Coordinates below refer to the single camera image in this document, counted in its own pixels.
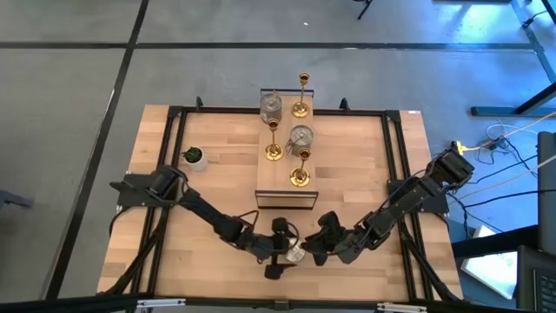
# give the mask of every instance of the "desk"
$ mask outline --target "desk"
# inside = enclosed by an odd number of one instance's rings
[[[145,107],[129,163],[131,172],[150,173],[155,168],[168,109],[165,105]],[[409,166],[415,172],[430,160],[422,117],[417,111],[402,111],[400,115]],[[167,163],[177,124],[172,124]],[[179,168],[186,172],[189,184],[203,198],[231,216],[256,209],[254,190],[260,127],[261,118],[256,114],[187,114],[182,150],[191,145],[201,146],[208,155],[209,165],[203,172],[193,172],[181,160]],[[272,219],[284,216],[299,228],[301,237],[305,237],[319,230],[318,218],[330,210],[336,211],[343,225],[352,225],[386,198],[388,168],[380,118],[315,116],[314,133],[311,157],[320,192],[314,209],[261,210],[255,232],[269,235]],[[338,164],[338,157],[343,156],[349,159]],[[398,157],[396,162],[398,177],[402,178]],[[132,208],[116,221],[99,291],[111,287],[136,256],[145,211],[145,208]],[[420,224],[427,259],[450,290],[462,296],[447,226],[432,214],[420,214]],[[323,267],[317,268],[313,258],[307,255],[297,267],[286,270],[280,280],[270,281],[264,278],[264,266],[257,264],[253,256],[230,248],[199,217],[174,207],[164,240],[156,294],[406,301],[406,280],[397,233],[398,230],[393,230],[379,249],[365,250],[349,265],[341,263],[337,257],[330,257]],[[141,291],[147,287],[150,262],[148,259],[143,269]],[[415,261],[413,272],[418,296],[422,296],[419,267]]]

